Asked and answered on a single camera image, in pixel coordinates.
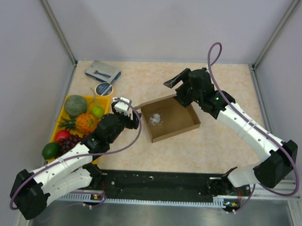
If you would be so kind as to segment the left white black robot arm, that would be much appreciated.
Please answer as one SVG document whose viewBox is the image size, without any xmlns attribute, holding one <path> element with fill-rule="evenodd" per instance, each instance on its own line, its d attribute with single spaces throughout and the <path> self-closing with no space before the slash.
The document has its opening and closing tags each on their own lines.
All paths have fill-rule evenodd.
<svg viewBox="0 0 302 226">
<path fill-rule="evenodd" d="M 100 170 L 91 162 L 100 156 L 110 154 L 110 144 L 124 129 L 141 130 L 141 115 L 123 112 L 105 114 L 97 128 L 77 143 L 66 154 L 46 166 L 33 170 L 26 169 L 17 174 L 9 207 L 19 210 L 23 217 L 31 220 L 61 196 L 74 190 L 100 186 Z"/>
</svg>

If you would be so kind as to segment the brown cardboard box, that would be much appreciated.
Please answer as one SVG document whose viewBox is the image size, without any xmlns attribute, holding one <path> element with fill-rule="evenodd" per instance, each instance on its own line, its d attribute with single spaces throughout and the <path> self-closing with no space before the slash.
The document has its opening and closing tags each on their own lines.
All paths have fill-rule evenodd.
<svg viewBox="0 0 302 226">
<path fill-rule="evenodd" d="M 192 105 L 183 107 L 174 97 L 174 94 L 167 95 L 136 106 L 136 109 L 141 111 L 152 143 L 197 129 L 201 125 Z M 161 125 L 149 125 L 149 117 L 154 113 L 161 114 L 163 121 Z"/>
</svg>

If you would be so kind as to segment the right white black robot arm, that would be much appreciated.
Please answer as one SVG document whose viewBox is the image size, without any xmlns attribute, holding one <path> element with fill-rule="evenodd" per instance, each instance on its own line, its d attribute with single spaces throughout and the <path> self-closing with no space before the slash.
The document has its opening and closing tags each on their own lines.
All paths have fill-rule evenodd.
<svg viewBox="0 0 302 226">
<path fill-rule="evenodd" d="M 175 99 L 183 107 L 192 102 L 210 114 L 215 120 L 231 128 L 256 153 L 259 161 L 245 167 L 232 168 L 221 182 L 226 194 L 233 194 L 243 185 L 260 184 L 272 190 L 291 171 L 296 162 L 297 144 L 272 135 L 248 116 L 235 99 L 225 91 L 214 88 L 211 75 L 206 68 L 191 70 L 186 68 L 164 85 L 176 88 Z"/>
</svg>

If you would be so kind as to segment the clear plastic wrapper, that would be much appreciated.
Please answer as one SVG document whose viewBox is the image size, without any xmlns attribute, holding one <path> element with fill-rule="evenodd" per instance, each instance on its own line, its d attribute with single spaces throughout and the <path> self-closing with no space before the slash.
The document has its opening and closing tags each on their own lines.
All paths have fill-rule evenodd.
<svg viewBox="0 0 302 226">
<path fill-rule="evenodd" d="M 149 117 L 149 125 L 161 125 L 163 123 L 161 114 L 154 113 Z"/>
</svg>

